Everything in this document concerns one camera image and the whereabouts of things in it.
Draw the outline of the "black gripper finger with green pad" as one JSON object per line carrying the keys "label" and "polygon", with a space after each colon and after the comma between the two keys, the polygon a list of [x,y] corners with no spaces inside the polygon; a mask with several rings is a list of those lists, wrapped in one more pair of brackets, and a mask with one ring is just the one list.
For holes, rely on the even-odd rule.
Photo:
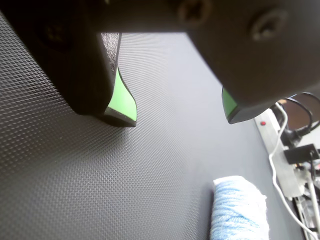
{"label": "black gripper finger with green pad", "polygon": [[230,124],[320,82],[317,0],[178,0],[180,24],[223,86]]}
{"label": "black gripper finger with green pad", "polygon": [[107,51],[92,23],[103,6],[101,0],[3,0],[0,10],[75,113],[133,128],[137,105],[118,67],[122,36],[112,33]]}

